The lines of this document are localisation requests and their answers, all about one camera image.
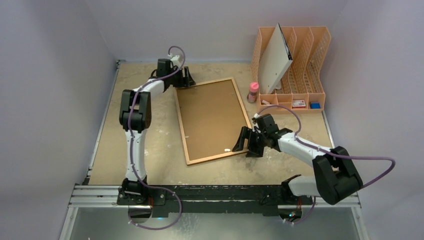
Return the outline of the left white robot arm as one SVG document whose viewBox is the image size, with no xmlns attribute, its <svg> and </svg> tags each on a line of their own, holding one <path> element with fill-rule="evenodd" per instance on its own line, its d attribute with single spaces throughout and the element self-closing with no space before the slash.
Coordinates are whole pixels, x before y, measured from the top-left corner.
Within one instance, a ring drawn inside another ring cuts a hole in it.
<svg viewBox="0 0 424 240">
<path fill-rule="evenodd" d="M 127 142 L 127 167 L 118 189 L 118 205 L 142 205 L 149 199 L 151 188 L 147 185 L 145 143 L 152 123 L 152 99 L 169 87 L 184 88 L 196 84 L 184 63 L 180 54 L 169 59 L 160 58 L 146 83 L 122 92 L 119 123 Z"/>
</svg>

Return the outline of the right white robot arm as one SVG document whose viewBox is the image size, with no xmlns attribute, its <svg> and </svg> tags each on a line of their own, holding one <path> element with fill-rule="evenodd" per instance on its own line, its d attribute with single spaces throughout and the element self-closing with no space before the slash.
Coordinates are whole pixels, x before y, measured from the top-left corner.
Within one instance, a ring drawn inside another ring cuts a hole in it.
<svg viewBox="0 0 424 240">
<path fill-rule="evenodd" d="M 292 204 L 301 196 L 309 196 L 335 205 L 364 186 L 345 148 L 321 148 L 288 128 L 279 128 L 270 114 L 256 115 L 252 120 L 252 128 L 241 128 L 233 152 L 247 148 L 246 157 L 261 158 L 268 147 L 292 155 L 313 169 L 313 176 L 298 174 L 281 183 L 284 202 Z"/>
</svg>

